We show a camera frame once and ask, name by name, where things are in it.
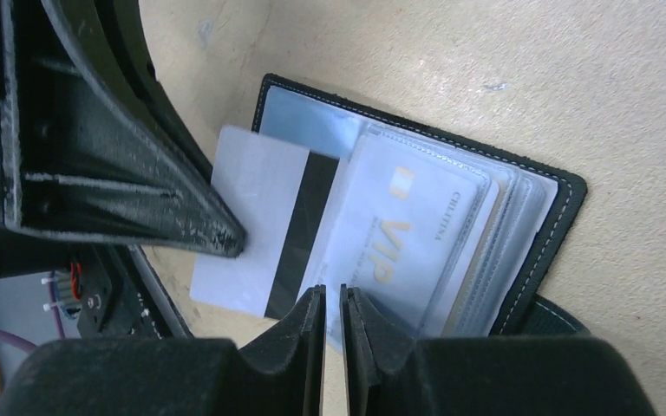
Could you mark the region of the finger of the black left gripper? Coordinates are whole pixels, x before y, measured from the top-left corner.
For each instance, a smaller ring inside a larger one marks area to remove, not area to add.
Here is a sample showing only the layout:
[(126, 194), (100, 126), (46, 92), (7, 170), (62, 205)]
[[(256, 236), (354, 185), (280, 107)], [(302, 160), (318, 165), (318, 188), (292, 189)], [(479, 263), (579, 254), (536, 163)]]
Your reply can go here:
[(134, 95), (145, 105), (153, 121), (206, 179), (212, 164), (180, 118), (157, 79), (136, 0), (96, 0), (96, 12), (114, 58)]

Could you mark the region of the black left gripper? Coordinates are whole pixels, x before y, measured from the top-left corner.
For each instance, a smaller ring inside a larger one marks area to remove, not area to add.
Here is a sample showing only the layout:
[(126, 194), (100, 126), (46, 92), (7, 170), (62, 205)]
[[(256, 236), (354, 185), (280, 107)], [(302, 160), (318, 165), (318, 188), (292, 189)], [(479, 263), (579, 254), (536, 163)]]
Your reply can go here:
[(238, 256), (135, 1), (0, 1), (0, 278), (61, 271), (80, 333), (186, 335), (142, 251)]

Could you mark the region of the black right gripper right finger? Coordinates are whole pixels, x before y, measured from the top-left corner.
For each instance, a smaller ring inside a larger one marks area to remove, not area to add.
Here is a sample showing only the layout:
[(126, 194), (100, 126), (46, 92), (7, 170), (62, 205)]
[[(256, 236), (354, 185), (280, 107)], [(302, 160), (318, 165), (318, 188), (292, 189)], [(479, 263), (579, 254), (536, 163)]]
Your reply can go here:
[(340, 291), (353, 415), (652, 415), (623, 356), (588, 335), (415, 339)]

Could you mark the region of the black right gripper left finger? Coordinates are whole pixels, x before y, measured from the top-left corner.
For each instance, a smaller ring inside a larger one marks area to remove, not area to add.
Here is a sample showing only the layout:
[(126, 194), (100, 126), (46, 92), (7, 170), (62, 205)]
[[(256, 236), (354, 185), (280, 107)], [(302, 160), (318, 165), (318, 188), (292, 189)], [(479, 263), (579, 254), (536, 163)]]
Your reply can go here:
[(52, 341), (18, 368), (0, 415), (318, 415), (325, 312), (318, 285), (242, 348), (211, 338)]

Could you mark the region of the black leather card holder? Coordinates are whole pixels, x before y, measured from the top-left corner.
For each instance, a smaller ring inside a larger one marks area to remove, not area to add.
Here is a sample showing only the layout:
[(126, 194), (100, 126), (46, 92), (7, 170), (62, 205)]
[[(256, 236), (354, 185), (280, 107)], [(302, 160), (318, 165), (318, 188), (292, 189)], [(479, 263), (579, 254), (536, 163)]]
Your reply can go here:
[(539, 294), (582, 177), (274, 74), (252, 129), (305, 150), (263, 316), (322, 284), (414, 337), (584, 332)]

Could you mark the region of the white magnetic stripe card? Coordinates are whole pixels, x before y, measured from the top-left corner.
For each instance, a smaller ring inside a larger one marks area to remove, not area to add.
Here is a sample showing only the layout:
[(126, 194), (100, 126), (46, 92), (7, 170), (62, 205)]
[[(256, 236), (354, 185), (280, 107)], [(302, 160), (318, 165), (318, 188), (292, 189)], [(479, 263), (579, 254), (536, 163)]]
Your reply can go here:
[(190, 298), (259, 317), (287, 315), (307, 286), (346, 166), (303, 146), (223, 127), (212, 185), (247, 235), (236, 257), (197, 256)]

